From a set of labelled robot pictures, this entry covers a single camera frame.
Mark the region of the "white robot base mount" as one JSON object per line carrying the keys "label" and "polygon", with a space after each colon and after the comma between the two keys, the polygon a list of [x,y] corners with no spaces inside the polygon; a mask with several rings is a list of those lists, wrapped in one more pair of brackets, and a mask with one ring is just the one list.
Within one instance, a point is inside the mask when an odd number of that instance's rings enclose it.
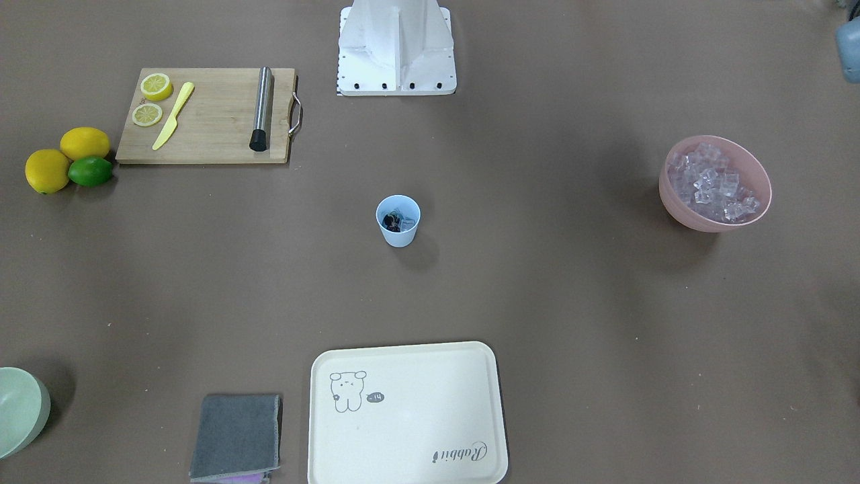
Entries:
{"label": "white robot base mount", "polygon": [[456,92],[451,12],[438,2],[354,1],[339,19],[339,95]]}

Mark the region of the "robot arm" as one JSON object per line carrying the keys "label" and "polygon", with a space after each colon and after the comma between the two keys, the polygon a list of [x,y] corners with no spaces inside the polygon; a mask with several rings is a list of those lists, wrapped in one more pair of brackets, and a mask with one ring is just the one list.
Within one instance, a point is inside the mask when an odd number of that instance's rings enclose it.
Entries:
{"label": "robot arm", "polygon": [[836,53],[848,83],[859,83],[859,18],[841,25],[835,32]]}

